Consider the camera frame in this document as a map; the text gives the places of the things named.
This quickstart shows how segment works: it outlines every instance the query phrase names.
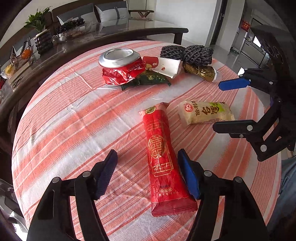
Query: black cable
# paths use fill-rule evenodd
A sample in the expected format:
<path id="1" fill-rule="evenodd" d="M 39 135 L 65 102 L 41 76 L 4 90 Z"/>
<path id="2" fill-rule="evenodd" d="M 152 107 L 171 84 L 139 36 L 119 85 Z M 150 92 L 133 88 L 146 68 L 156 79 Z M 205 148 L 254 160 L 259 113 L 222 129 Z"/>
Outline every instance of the black cable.
<path id="1" fill-rule="evenodd" d="M 203 45 L 192 45 L 184 48 L 179 45 L 164 46 L 161 49 L 161 58 L 182 60 L 188 64 L 207 66 L 212 63 L 213 49 Z"/>

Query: potted plant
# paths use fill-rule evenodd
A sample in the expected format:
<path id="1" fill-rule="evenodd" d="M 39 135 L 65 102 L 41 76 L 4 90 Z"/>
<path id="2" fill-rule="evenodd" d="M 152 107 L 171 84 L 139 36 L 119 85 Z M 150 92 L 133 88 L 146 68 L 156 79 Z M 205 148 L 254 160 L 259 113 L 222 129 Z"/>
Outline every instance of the potted plant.
<path id="1" fill-rule="evenodd" d="M 25 22 L 25 28 L 35 28 L 38 34 L 35 36 L 35 44 L 39 54 L 42 54 L 53 47 L 52 36 L 49 30 L 45 29 L 45 14 L 49 12 L 47 7 L 41 11 L 38 11 L 35 15 L 30 15 L 27 22 Z"/>

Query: green plant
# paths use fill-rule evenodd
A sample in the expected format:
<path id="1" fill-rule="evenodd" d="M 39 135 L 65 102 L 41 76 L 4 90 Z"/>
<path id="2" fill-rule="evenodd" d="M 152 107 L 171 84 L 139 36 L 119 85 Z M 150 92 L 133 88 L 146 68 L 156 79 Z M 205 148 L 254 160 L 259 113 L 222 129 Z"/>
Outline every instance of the green plant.
<path id="1" fill-rule="evenodd" d="M 25 22 L 25 28 L 35 28 L 38 33 L 41 33 L 45 27 L 45 19 L 44 15 L 48 13 L 50 7 L 43 9 L 42 11 L 38 11 L 35 15 L 30 15 L 27 22 Z"/>

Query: black vase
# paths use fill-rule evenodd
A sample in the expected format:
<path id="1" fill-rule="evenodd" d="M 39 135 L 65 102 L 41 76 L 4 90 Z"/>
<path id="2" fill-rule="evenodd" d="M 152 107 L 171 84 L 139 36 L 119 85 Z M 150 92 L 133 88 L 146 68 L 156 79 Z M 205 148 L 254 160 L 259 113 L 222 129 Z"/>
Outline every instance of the black vase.
<path id="1" fill-rule="evenodd" d="M 44 30 L 35 37 L 35 44 L 38 50 L 38 53 L 41 55 L 53 47 L 52 35 L 49 30 Z"/>

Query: red and white tablecloth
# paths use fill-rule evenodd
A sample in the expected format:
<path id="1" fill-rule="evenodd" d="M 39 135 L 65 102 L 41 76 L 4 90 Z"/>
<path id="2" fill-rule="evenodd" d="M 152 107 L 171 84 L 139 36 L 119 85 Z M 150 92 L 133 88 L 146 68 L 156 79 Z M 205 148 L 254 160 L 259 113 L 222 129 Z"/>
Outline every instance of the red and white tablecloth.
<path id="1" fill-rule="evenodd" d="M 185 240 L 194 213 L 155 218 L 151 215 L 150 181 L 146 136 L 138 111 L 169 102 L 172 145 L 184 148 L 192 160 L 218 177 L 243 177 L 267 223 L 275 206 L 281 176 L 280 154 L 258 162 L 245 139 L 217 134 L 211 124 L 184 127 L 177 106 L 186 99 L 226 102 L 236 119 L 258 121 L 264 107 L 251 88 L 220 91 L 217 83 L 182 73 L 172 85 L 139 86 L 125 91 L 106 86 L 101 53 L 110 48 L 131 48 L 141 56 L 159 56 L 169 43 L 155 41 L 120 42 L 88 51 L 59 68 L 38 89 L 20 121 L 14 142 L 12 173 L 15 193 L 28 223 L 50 181 L 77 177 L 105 159 L 111 149 L 118 153 L 118 165 L 106 194 L 96 202 L 110 240 Z M 219 80 L 237 74 L 213 60 Z M 218 238 L 223 216 L 220 199 L 213 239 Z M 82 233 L 74 198 L 73 223 L 78 239 Z"/>

